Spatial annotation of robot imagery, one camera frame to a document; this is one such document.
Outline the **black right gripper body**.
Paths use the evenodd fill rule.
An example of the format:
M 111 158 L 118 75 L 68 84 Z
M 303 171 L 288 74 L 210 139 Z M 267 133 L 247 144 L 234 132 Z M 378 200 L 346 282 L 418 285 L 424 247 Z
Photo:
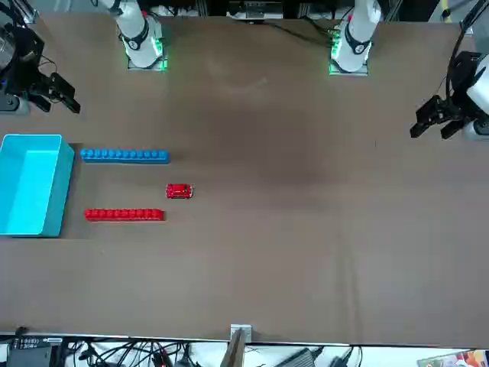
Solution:
M 39 71 L 44 42 L 30 28 L 3 27 L 3 91 L 28 99 L 48 97 L 49 77 Z

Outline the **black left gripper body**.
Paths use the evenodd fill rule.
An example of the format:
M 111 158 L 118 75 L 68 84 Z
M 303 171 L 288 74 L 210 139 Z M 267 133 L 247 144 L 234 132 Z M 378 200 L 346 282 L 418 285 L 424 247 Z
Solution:
M 473 83 L 481 54 L 478 52 L 462 51 L 452 65 L 449 80 L 449 93 L 445 100 L 460 114 L 472 114 L 474 103 L 469 99 L 467 90 Z

